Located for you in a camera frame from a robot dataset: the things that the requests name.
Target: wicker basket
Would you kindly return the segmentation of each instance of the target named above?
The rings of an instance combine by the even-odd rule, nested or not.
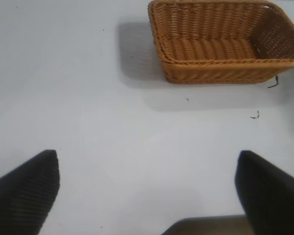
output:
[[[294,67],[294,25],[273,3],[155,0],[148,14],[172,83],[259,83]]]

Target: black pad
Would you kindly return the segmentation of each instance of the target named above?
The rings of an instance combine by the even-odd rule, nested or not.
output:
[[[294,235],[294,178],[251,151],[238,160],[235,184],[256,235]]]
[[[37,235],[59,186],[54,150],[43,151],[0,178],[0,235]]]

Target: white table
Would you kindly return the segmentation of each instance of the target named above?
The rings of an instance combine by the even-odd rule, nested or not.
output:
[[[158,235],[241,214],[243,149],[294,176],[294,70],[271,89],[169,84],[148,1],[0,0],[0,176],[57,150],[42,235]],[[294,2],[276,3],[294,22]]]

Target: rectangular basket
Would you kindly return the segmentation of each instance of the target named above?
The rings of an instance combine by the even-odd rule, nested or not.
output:
[[[259,83],[294,68],[294,25],[262,0],[154,0],[154,44],[169,82]]]

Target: basket rim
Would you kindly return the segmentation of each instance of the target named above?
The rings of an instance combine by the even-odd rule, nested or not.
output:
[[[192,65],[201,65],[205,67],[215,67],[224,65],[225,67],[229,64],[233,65],[236,64],[238,67],[248,67],[250,68],[251,65],[254,65],[255,68],[268,67],[294,67],[294,58],[283,58],[283,59],[201,59],[201,60],[177,60],[174,59],[171,55],[169,55],[162,44],[162,40],[158,34],[157,22],[158,19],[155,16],[155,8],[157,4],[169,4],[169,5],[176,5],[176,4],[189,4],[189,3],[237,3],[237,4],[263,4],[264,6],[270,6],[274,8],[277,12],[281,14],[281,16],[288,22],[288,24],[294,30],[294,24],[290,20],[290,18],[286,15],[286,13],[276,4],[266,1],[266,0],[153,0],[148,5],[148,16],[151,24],[151,29],[154,35],[154,42],[156,47],[158,46],[160,50],[158,54],[162,62],[166,64],[174,64],[174,65],[181,65],[185,66],[192,66]]]

